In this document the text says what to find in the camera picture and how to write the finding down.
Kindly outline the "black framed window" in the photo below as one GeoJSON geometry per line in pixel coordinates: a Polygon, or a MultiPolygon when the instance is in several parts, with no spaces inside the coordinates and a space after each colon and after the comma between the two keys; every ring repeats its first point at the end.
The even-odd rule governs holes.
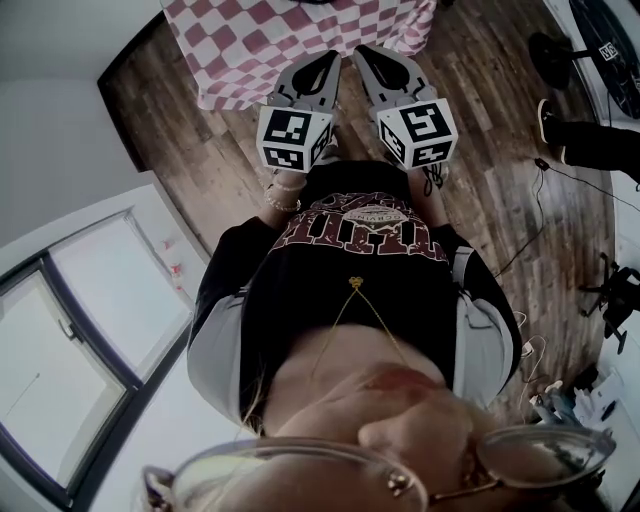
{"type": "Polygon", "coordinates": [[[85,512],[192,307],[128,211],[0,274],[0,458],[60,512],[85,512]]]}

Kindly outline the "person's left forearm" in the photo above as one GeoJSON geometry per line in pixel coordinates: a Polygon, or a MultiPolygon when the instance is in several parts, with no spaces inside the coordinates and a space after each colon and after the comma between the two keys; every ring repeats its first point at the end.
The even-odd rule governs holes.
{"type": "Polygon", "coordinates": [[[274,176],[264,192],[263,206],[258,217],[266,225],[280,229],[300,209],[300,195],[307,183],[307,175],[282,170],[274,176]]]}

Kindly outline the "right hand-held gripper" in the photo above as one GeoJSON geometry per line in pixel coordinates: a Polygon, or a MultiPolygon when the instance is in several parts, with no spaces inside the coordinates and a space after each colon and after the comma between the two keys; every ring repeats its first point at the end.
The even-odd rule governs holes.
{"type": "Polygon", "coordinates": [[[448,161],[458,131],[448,101],[439,98],[411,58],[379,46],[352,55],[372,105],[378,138],[405,170],[448,161]]]}

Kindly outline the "black printed sweatshirt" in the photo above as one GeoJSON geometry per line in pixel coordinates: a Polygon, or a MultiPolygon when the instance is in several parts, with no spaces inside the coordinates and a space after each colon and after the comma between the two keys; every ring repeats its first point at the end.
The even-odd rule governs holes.
{"type": "Polygon", "coordinates": [[[429,228],[407,175],[380,161],[315,167],[280,229],[259,218],[220,238],[199,286],[187,349],[194,388],[220,414],[257,427],[272,335],[358,324],[457,356],[447,387],[490,404],[515,373],[521,336],[478,253],[450,225],[429,228]]]}

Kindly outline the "black star chair base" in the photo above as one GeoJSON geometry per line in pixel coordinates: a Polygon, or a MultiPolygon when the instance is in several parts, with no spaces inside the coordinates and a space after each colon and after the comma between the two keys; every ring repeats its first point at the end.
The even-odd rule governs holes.
{"type": "Polygon", "coordinates": [[[604,262],[602,284],[578,287],[580,292],[597,296],[590,308],[581,309],[580,314],[588,318],[596,309],[603,311],[604,338],[614,336],[618,341],[617,354],[621,355],[626,344],[627,333],[622,333],[619,328],[634,311],[640,312],[640,271],[631,267],[620,267],[604,252],[600,253],[600,258],[604,262]]]}

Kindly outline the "red white checkered tablecloth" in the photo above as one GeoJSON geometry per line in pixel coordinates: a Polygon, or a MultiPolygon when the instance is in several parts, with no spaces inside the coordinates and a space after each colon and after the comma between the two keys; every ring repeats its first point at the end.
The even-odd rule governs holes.
{"type": "Polygon", "coordinates": [[[413,56],[438,0],[160,0],[206,111],[263,103],[280,72],[312,53],[381,45],[413,56]]]}

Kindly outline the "person's right forearm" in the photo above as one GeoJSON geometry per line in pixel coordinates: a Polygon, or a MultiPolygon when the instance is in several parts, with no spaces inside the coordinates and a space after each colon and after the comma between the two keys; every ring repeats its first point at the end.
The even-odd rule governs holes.
{"type": "Polygon", "coordinates": [[[413,169],[407,173],[412,208],[429,228],[449,223],[440,189],[429,172],[413,169]]]}

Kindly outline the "round black side table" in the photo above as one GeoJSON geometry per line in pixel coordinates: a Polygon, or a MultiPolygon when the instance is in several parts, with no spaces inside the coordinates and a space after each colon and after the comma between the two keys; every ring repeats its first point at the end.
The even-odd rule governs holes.
{"type": "Polygon", "coordinates": [[[556,89],[568,86],[574,62],[595,66],[606,92],[623,114],[640,119],[640,44],[635,45],[606,0],[562,0],[568,4],[585,48],[575,50],[568,41],[536,32],[529,37],[529,55],[545,83],[556,89]],[[604,61],[598,48],[611,41],[619,55],[604,61]]]}

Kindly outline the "clear frame eyeglasses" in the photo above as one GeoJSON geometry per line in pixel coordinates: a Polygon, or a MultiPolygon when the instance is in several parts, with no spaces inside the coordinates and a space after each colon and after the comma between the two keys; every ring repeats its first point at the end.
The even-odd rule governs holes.
{"type": "Polygon", "coordinates": [[[337,441],[241,440],[175,470],[148,466],[135,512],[606,512],[596,491],[616,448],[606,432],[515,426],[461,454],[407,459],[337,441]]]}

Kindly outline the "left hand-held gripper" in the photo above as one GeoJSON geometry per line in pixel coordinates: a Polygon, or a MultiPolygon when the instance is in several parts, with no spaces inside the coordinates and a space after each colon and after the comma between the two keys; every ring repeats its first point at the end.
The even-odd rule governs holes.
{"type": "Polygon", "coordinates": [[[341,73],[335,50],[286,67],[260,110],[256,147],[265,167],[308,173],[328,146],[341,73]]]}

